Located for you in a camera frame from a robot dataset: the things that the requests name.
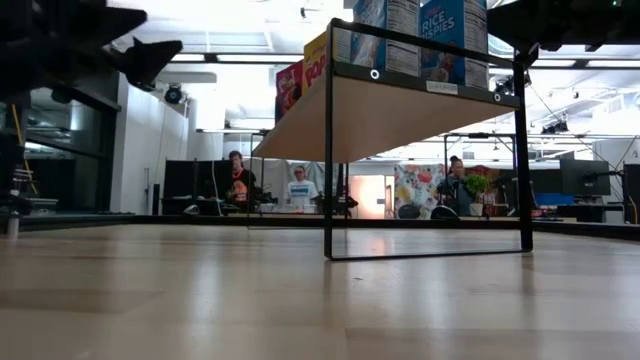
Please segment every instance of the person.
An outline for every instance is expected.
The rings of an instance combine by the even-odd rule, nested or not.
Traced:
[[[231,189],[229,190],[229,199],[238,206],[242,211],[247,211],[247,199],[249,189],[253,192],[256,188],[256,176],[242,165],[242,154],[233,150],[229,153],[231,160]]]
[[[464,185],[464,163],[457,156],[452,156],[450,161],[449,174],[438,185],[438,192],[458,216],[471,216],[474,194]]]
[[[307,180],[304,166],[297,166],[293,174],[296,180],[287,186],[286,199],[289,204],[303,209],[305,205],[311,204],[312,199],[318,197],[318,190],[312,181]]]

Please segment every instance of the ceiling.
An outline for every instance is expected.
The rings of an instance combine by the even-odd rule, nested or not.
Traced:
[[[488,6],[511,0],[489,0]],[[329,19],[351,19],[355,0],[110,0],[110,6],[141,8],[149,21],[116,41],[119,47],[132,44],[133,36],[144,42],[182,40],[184,52],[291,53],[301,54],[304,44],[326,28]],[[305,7],[306,19],[300,16]],[[490,51],[508,56],[512,49],[490,37]],[[638,46],[603,46],[587,53],[583,46],[564,46],[557,52],[542,51],[544,59],[639,58]],[[224,96],[227,118],[241,124],[242,119],[272,118],[274,114],[274,76],[282,66],[177,64],[167,72],[215,73],[212,89]],[[491,84],[508,76],[504,70],[491,70]],[[607,123],[593,120],[592,109],[620,94],[640,91],[640,71],[531,70],[532,86],[526,90],[530,132],[539,134],[555,116],[569,121],[572,132],[606,133]],[[465,131],[513,132],[513,115],[488,119]]]

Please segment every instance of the woman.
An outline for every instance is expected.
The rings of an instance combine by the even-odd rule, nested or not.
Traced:
[[[464,185],[464,164],[457,156],[452,156],[451,168],[446,179],[438,185],[438,193],[442,195],[445,205],[452,208],[458,216],[471,216],[471,203],[474,194]]]

